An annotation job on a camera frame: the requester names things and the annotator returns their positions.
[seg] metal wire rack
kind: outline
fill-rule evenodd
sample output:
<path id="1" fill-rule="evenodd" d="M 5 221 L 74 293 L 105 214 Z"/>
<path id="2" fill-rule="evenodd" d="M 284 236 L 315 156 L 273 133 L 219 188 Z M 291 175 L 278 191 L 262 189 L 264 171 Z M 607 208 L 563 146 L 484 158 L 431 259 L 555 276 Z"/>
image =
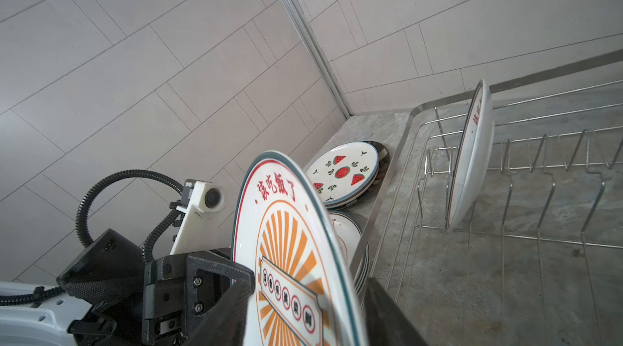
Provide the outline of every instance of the metal wire rack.
<path id="1" fill-rule="evenodd" d="M 370 272 L 431 345 L 623 343 L 621 87 L 495 106 L 485 184 L 451 232 L 467 106 L 409 132 Z"/>

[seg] watermelon illustration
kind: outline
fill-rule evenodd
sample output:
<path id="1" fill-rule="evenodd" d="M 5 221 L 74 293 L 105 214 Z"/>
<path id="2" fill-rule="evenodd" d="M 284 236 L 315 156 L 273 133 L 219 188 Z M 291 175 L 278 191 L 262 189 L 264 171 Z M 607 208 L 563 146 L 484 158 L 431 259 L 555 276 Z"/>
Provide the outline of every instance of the watermelon illustration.
<path id="1" fill-rule="evenodd" d="M 353 176 L 353 182 L 351 183 L 351 185 L 355 185 L 359 181 L 362 181 L 364 178 L 365 177 L 363 177 L 363 174 L 357 173 L 356 175 Z"/>
<path id="2" fill-rule="evenodd" d="M 339 168 L 337 172 L 335 172 L 336 179 L 343 179 L 350 172 L 350 168 L 348 166 L 344 166 L 343 168 Z"/>
<path id="3" fill-rule="evenodd" d="M 333 159 L 333 165 L 337 165 L 338 163 L 340 163 L 344 158 L 346 158 L 346 155 L 336 155 L 335 158 Z"/>

